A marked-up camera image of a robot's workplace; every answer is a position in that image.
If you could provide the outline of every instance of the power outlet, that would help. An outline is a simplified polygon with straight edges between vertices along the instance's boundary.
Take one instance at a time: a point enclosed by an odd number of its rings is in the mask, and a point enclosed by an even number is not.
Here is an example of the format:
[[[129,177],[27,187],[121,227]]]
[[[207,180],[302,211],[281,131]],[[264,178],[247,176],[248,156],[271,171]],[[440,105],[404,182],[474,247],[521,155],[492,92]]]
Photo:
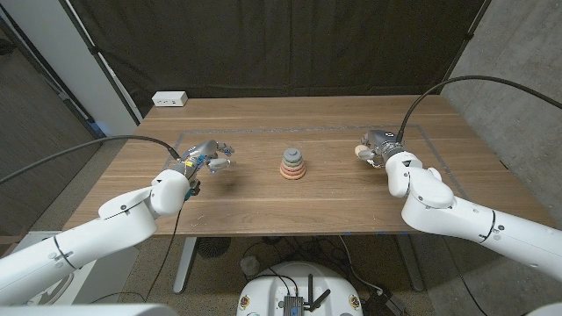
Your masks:
[[[152,97],[155,106],[184,106],[187,102],[185,91],[158,91]]]

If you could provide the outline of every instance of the concrete wall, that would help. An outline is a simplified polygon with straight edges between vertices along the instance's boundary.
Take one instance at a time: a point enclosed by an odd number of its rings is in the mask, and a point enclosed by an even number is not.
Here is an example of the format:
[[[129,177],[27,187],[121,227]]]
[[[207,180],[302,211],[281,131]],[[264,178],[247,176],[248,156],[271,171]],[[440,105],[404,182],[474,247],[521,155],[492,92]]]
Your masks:
[[[492,1],[451,77],[493,75],[562,101],[562,1]],[[562,227],[562,110],[499,83],[442,95]]]
[[[108,136],[136,124],[57,0],[0,0],[29,40]]]

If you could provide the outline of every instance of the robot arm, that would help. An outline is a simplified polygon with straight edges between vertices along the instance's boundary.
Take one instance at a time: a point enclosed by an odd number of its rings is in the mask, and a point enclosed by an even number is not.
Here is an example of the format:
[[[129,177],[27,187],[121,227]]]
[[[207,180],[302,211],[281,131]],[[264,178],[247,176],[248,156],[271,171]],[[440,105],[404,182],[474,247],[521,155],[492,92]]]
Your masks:
[[[455,197],[436,169],[423,169],[422,162],[394,140],[392,133],[370,131],[358,156],[385,164],[391,194],[407,196],[402,218],[408,225],[478,242],[562,282],[562,232]]]
[[[83,265],[134,246],[156,231],[155,219],[179,212],[198,194],[197,171],[211,171],[231,162],[216,152],[231,147],[214,140],[192,148],[152,186],[125,193],[103,204],[99,218],[59,233],[0,260],[0,305],[20,305]]]

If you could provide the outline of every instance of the table top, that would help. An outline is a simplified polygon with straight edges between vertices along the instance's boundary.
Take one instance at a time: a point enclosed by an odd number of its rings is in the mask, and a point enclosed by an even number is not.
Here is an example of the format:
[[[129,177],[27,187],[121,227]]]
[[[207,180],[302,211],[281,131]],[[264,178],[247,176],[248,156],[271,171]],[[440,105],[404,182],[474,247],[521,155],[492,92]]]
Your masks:
[[[204,140],[235,148],[235,168],[198,172],[201,191],[184,204],[178,234],[189,236],[413,233],[383,169],[354,148],[370,129],[397,132],[416,96],[190,99],[153,108],[136,131],[179,154]],[[406,149],[438,169],[462,198],[547,226],[554,222],[486,143],[440,96],[426,97],[408,122]],[[300,149],[306,174],[286,180],[283,152]],[[129,140],[64,229],[97,218],[106,201],[150,185],[169,164],[161,146]],[[176,217],[159,218],[172,234]]]

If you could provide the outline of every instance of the cable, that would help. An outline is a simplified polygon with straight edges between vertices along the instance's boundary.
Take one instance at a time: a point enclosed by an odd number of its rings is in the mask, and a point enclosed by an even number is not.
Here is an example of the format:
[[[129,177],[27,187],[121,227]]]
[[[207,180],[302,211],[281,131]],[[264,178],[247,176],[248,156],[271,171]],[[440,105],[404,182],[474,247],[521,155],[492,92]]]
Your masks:
[[[478,304],[478,301],[476,300],[476,298],[472,295],[471,289],[468,288],[468,284],[466,284],[465,281],[465,277],[463,276],[462,273],[460,273],[460,269],[457,266],[457,262],[455,261],[455,257],[453,257],[453,253],[450,250],[449,244],[447,243],[447,240],[445,240],[445,238],[443,236],[441,236],[441,238],[443,239],[443,242],[445,243],[445,246],[447,246],[447,250],[449,251],[449,255],[450,258],[453,260],[453,264],[455,265],[455,268],[458,271],[458,275],[460,276],[461,281],[463,281],[463,284],[465,285],[466,290],[468,291],[468,295],[471,296],[472,301],[474,302],[474,304],[476,304],[476,307],[478,307],[478,309],[486,316],[488,316],[488,314],[486,314],[486,312],[484,312],[484,310],[482,309],[482,307],[480,307],[480,304]]]
[[[342,244],[343,244],[343,246],[345,247],[345,252],[348,254],[349,267],[351,268],[351,272],[353,272],[353,275],[357,278],[357,280],[361,281],[363,284],[367,284],[367,285],[369,285],[370,287],[372,287],[373,289],[376,289],[378,295],[383,294],[383,293],[384,293],[383,289],[379,288],[379,287],[378,287],[377,285],[375,285],[375,284],[370,284],[369,282],[363,280],[361,277],[359,277],[359,276],[357,275],[357,273],[356,273],[355,270],[353,269],[353,263],[351,262],[351,255],[349,254],[348,246],[345,244],[345,241],[343,241],[342,236],[339,236],[339,237],[340,237],[340,241],[342,241]]]
[[[117,295],[117,294],[136,294],[136,295],[140,296],[140,298],[142,298],[142,301],[143,301],[144,303],[147,303],[147,300],[146,300],[140,293],[138,293],[138,292],[117,292],[117,293],[108,294],[108,295],[105,295],[105,296],[103,296],[103,297],[101,297],[101,298],[98,298],[98,299],[96,299],[95,301],[91,302],[90,304],[94,304],[94,303],[96,303],[96,302],[97,302],[98,300],[100,300],[100,299],[109,298],[110,296]]]
[[[279,280],[281,280],[281,282],[283,282],[283,284],[285,285],[285,287],[287,288],[287,296],[291,296],[291,291],[289,290],[289,285],[287,285],[287,283],[285,282],[285,280],[282,277],[288,277],[288,276],[279,276],[279,275],[259,275],[256,277],[253,277],[251,280],[256,280],[258,277],[278,277]]]
[[[491,82],[496,82],[496,83],[503,83],[506,84],[508,86],[512,86],[514,88],[517,88],[519,90],[523,90],[535,97],[540,98],[541,100],[546,101],[549,104],[552,104],[554,106],[556,106],[557,108],[562,110],[562,104],[550,97],[545,96],[544,94],[537,92],[531,88],[525,87],[522,84],[519,83],[514,83],[511,82],[509,80],[506,79],[501,79],[501,78],[496,78],[496,77],[492,77],[489,75],[462,75],[456,78],[451,78],[448,80],[445,80],[441,83],[436,84],[435,86],[433,86],[433,88],[427,90],[424,94],[422,94],[420,97],[418,97],[414,103],[412,104],[412,106],[410,106],[410,109],[407,111],[406,116],[404,117],[404,120],[402,121],[402,126],[400,127],[400,130],[398,131],[398,134],[396,136],[396,142],[402,142],[402,138],[404,137],[404,129],[406,128],[406,123],[407,120],[410,118],[410,115],[412,114],[412,111],[414,111],[415,107],[423,100],[423,98],[425,98],[429,93],[433,92],[434,90],[443,87],[445,84],[448,83],[454,83],[457,81],[463,81],[463,80],[485,80],[485,81],[491,81]]]
[[[288,276],[281,276],[281,275],[279,275],[279,274],[278,274],[277,272],[275,272],[272,268],[268,268],[268,269],[269,269],[271,272],[273,272],[274,275],[276,275],[276,276],[278,276],[278,277],[286,277],[286,278],[288,278],[289,280],[291,280],[291,282],[292,282],[293,284],[295,284],[295,296],[296,296],[296,297],[299,296],[299,287],[297,286],[297,283],[295,282],[295,280],[291,279],[291,278],[288,277]]]
[[[63,151],[61,151],[61,152],[59,152],[59,153],[57,153],[57,154],[52,154],[52,155],[50,155],[50,156],[48,156],[48,157],[46,157],[46,158],[41,159],[40,161],[34,162],[34,163],[32,163],[32,164],[30,164],[30,165],[28,165],[28,166],[26,166],[26,167],[23,167],[22,169],[20,169],[20,170],[18,170],[18,171],[15,171],[15,172],[11,173],[11,174],[8,175],[8,176],[5,176],[4,178],[0,179],[0,184],[3,184],[3,183],[5,183],[6,181],[9,181],[9,180],[15,178],[16,176],[19,176],[19,175],[21,175],[21,174],[23,174],[23,173],[25,173],[25,172],[27,172],[27,171],[29,171],[29,170],[31,170],[31,169],[37,167],[37,166],[40,166],[40,165],[42,165],[42,164],[45,163],[45,162],[50,162],[50,161],[52,161],[53,159],[58,158],[58,157],[60,157],[60,156],[62,156],[62,155],[70,154],[70,153],[72,153],[72,152],[75,152],[75,151],[78,150],[78,149],[82,149],[82,148],[87,147],[87,146],[89,146],[89,145],[94,145],[94,144],[106,142],[106,141],[109,141],[109,140],[146,140],[146,141],[152,141],[152,142],[154,142],[154,143],[156,143],[156,144],[159,144],[159,145],[162,145],[162,146],[166,147],[166,149],[168,150],[169,154],[171,154],[171,156],[172,156],[174,159],[176,159],[176,160],[177,160],[177,159],[181,159],[181,156],[176,152],[176,150],[175,150],[172,146],[166,144],[165,142],[163,142],[163,141],[161,141],[161,140],[157,140],[157,139],[152,138],[152,137],[137,136],[137,135],[112,136],[112,137],[106,137],[106,138],[102,138],[102,139],[97,139],[97,140],[88,141],[88,142],[83,143],[82,145],[78,145],[78,146],[75,146],[75,147],[72,147],[72,148],[63,150]]]
[[[158,269],[158,273],[156,273],[155,280],[152,281],[152,284],[150,285],[150,288],[148,289],[147,300],[148,300],[148,297],[150,296],[150,292],[155,287],[156,280],[158,280],[158,277],[160,276],[160,273],[162,272],[162,269],[164,268],[164,263],[166,263],[166,259],[168,259],[169,250],[172,249],[172,244],[174,243],[174,237],[176,237],[177,223],[179,223],[179,216],[181,215],[181,213],[182,213],[182,210],[180,209],[179,212],[177,213],[176,226],[174,226],[174,233],[172,234],[171,240],[169,240],[168,250],[166,250],[166,255],[164,256],[164,260],[162,261],[162,265]]]
[[[263,241],[255,242],[255,243],[253,243],[252,245],[250,245],[248,248],[246,248],[246,251],[244,251],[244,254],[242,255],[242,258],[245,258],[245,257],[246,257],[246,255],[248,254],[248,251],[249,251],[251,248],[253,248],[253,247],[255,247],[255,246],[258,246],[258,245],[262,245],[262,244],[263,244],[263,245],[268,245],[268,246],[273,246],[273,247],[275,248],[276,252],[277,252],[277,255],[279,256],[279,261],[280,261],[280,262],[283,261],[283,256],[281,256],[281,253],[279,252],[279,250],[278,250],[274,245],[267,244],[267,243],[265,243],[265,242],[263,242]]]

